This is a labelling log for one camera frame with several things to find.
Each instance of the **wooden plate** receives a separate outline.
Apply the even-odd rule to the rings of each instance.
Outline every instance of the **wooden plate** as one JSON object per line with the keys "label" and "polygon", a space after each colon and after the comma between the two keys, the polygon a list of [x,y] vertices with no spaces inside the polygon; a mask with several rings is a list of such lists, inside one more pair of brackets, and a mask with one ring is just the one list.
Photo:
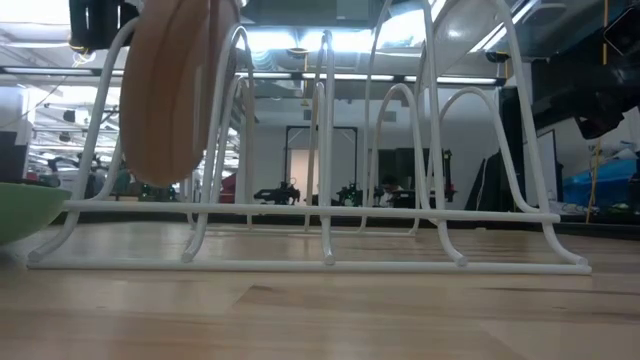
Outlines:
{"label": "wooden plate", "polygon": [[234,0],[145,5],[120,98],[123,152],[139,180],[168,186],[202,160],[222,42],[239,18]]}

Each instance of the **ceiling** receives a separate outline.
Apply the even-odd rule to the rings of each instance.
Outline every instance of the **ceiling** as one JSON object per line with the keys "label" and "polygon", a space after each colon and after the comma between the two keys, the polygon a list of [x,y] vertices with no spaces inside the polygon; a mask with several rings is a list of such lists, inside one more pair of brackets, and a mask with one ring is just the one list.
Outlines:
{"label": "ceiling", "polygon": [[[106,51],[81,56],[68,45],[69,0],[0,0],[0,65],[42,66],[42,67],[90,67],[101,68]],[[501,69],[489,62],[485,50],[506,50],[504,38],[500,37],[499,22],[495,9],[489,0],[430,0],[434,10],[441,9],[436,18],[437,67],[439,74],[471,77],[495,77]],[[141,5],[143,1],[130,1]],[[506,0],[512,14],[518,18],[516,24],[519,43],[526,57],[547,57],[575,43],[598,28],[603,0]],[[329,28],[334,33],[336,67],[339,73],[363,74],[367,72],[369,50],[371,48],[372,24],[375,24],[382,1],[380,0],[251,0],[245,8],[243,22],[249,31],[249,43],[253,50],[254,66],[259,71],[309,71],[316,67],[317,49],[322,30]],[[547,7],[555,7],[549,12]],[[620,9],[624,0],[611,0],[612,13]],[[277,6],[287,7],[282,15]],[[318,20],[320,14],[339,12],[342,20],[330,20],[326,24]],[[382,27],[379,49],[374,63],[374,74],[414,75],[420,61],[421,45],[424,40],[424,25],[421,21],[420,0],[398,0],[390,10],[390,18]],[[300,26],[313,23],[317,26]],[[289,48],[305,48],[308,59],[294,57]],[[118,57],[116,68],[123,69],[127,49]],[[53,90],[57,78],[49,79],[49,84],[39,83],[35,77],[7,77],[3,84],[22,84],[33,91]],[[87,87],[67,86],[62,82],[54,91],[48,103],[64,103],[77,110],[76,123],[63,120],[65,110],[54,108],[37,109],[35,126],[38,136],[35,140],[41,146],[84,144],[82,128],[86,127],[84,115],[91,110],[95,96],[96,79],[89,79]],[[306,94],[300,81],[260,81],[257,84],[257,116],[263,124],[304,123],[301,117],[300,97]],[[390,84],[378,84],[373,98],[381,99]],[[338,82],[337,97],[345,100],[337,105],[337,123],[361,122],[364,105],[362,83]],[[119,102],[119,88],[110,91],[108,107],[116,107]],[[394,101],[391,110],[402,113],[399,101]],[[98,146],[111,149],[115,144],[118,118],[114,116],[103,126]],[[70,141],[60,140],[60,130],[67,129]],[[70,156],[75,150],[55,150],[56,155]]]}

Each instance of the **wooden floor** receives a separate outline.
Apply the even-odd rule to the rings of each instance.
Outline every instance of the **wooden floor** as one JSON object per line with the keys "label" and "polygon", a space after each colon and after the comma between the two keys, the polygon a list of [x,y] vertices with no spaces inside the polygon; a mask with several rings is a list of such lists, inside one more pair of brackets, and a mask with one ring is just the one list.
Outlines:
{"label": "wooden floor", "polygon": [[[0,359],[640,358],[640,242],[560,236],[585,276],[27,271],[0,249]],[[85,225],[55,256],[178,259],[185,224]],[[452,231],[471,261],[559,262],[537,233]],[[335,239],[338,260],[445,260],[421,238]],[[314,236],[209,234],[199,257],[318,260]]]}

